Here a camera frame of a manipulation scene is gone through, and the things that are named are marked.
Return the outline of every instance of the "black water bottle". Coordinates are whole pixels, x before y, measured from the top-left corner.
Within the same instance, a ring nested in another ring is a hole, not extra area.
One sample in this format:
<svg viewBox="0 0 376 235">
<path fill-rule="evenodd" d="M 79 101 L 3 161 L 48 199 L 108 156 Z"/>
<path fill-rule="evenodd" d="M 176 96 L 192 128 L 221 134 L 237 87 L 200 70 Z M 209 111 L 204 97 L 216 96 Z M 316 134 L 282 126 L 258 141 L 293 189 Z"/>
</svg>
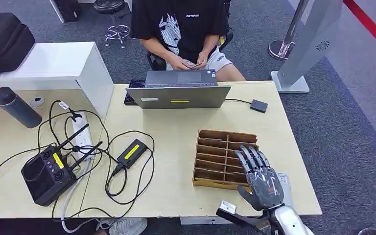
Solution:
<svg viewBox="0 0 376 235">
<path fill-rule="evenodd" d="M 0 88 L 0 107 L 28 128 L 38 126 L 43 118 L 9 87 Z"/>
</svg>

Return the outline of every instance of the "robotic finger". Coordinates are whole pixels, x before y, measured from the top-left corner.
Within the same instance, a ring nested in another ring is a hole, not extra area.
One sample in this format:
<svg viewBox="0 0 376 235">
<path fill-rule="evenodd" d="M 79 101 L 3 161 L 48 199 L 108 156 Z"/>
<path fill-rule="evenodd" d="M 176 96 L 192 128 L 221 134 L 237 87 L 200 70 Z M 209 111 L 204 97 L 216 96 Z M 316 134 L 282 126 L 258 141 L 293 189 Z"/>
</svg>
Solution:
<svg viewBox="0 0 376 235">
<path fill-rule="evenodd" d="M 269 164 L 269 161 L 267 160 L 266 156 L 264 155 L 264 153 L 262 153 L 261 151 L 257 150 L 257 153 L 260 155 L 260 157 L 263 159 L 263 162 L 265 164 L 266 167 L 270 167 L 270 164 Z"/>
<path fill-rule="evenodd" d="M 241 150 L 243 150 L 243 153 L 246 155 L 247 159 L 249 160 L 250 162 L 250 165 L 252 166 L 253 169 L 256 169 L 257 168 L 257 165 L 256 165 L 256 162 L 255 160 L 252 158 L 252 156 L 250 155 L 250 152 L 247 150 L 246 147 L 244 147 L 243 145 L 240 146 Z"/>
<path fill-rule="evenodd" d="M 240 160 L 240 163 L 241 163 L 241 166 L 244 169 L 244 172 L 246 174 L 249 173 L 251 170 L 250 170 L 249 164 L 247 163 L 247 161 L 244 158 L 243 154 L 240 151 L 238 151 L 238 150 L 236 150 L 235 153 L 237 154 L 237 157 Z"/>
<path fill-rule="evenodd" d="M 254 159 L 256 160 L 258 167 L 259 167 L 260 169 L 261 169 L 262 167 L 264 167 L 263 160 L 262 160 L 262 158 L 260 157 L 260 155 L 257 153 L 257 151 L 256 151 L 252 146 L 249 146 L 249 149 L 250 149 L 250 151 L 252 151 L 252 154 L 254 155 Z"/>
</svg>

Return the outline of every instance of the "robotic arm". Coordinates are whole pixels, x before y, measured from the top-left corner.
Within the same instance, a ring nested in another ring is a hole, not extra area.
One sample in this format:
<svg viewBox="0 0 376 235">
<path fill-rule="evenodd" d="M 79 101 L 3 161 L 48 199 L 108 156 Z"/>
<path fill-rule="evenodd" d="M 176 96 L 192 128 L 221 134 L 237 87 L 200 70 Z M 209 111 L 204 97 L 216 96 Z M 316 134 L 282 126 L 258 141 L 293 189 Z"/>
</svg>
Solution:
<svg viewBox="0 0 376 235">
<path fill-rule="evenodd" d="M 299 215 L 283 203 L 283 188 L 275 170 L 265 155 L 253 147 L 240 147 L 235 153 L 246 173 L 251 193 L 242 186 L 237 190 L 255 210 L 263 211 L 259 218 L 247 218 L 236 214 L 235 205 L 222 201 L 217 215 L 240 226 L 252 226 L 259 231 L 268 225 L 275 235 L 313 235 Z"/>
</svg>

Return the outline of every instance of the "laptop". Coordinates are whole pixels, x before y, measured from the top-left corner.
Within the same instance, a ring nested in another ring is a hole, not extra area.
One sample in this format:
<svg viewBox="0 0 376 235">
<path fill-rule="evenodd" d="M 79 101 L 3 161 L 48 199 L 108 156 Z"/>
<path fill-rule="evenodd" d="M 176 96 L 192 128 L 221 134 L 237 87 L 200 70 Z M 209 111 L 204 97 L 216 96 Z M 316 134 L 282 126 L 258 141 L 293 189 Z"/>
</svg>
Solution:
<svg viewBox="0 0 376 235">
<path fill-rule="evenodd" d="M 127 88 L 142 109 L 219 108 L 231 86 Z"/>
<path fill-rule="evenodd" d="M 215 70 L 148 71 L 145 87 L 213 87 L 218 86 Z"/>
</svg>

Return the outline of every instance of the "black bag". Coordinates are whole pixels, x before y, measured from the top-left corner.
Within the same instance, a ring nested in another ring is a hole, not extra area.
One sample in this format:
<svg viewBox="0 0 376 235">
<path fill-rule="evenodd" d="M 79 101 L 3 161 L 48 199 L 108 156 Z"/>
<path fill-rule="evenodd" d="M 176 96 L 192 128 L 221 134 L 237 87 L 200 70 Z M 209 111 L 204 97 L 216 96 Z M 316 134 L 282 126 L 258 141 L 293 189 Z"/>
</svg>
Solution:
<svg viewBox="0 0 376 235">
<path fill-rule="evenodd" d="M 18 68 L 35 43 L 29 28 L 12 13 L 0 13 L 0 72 Z"/>
</svg>

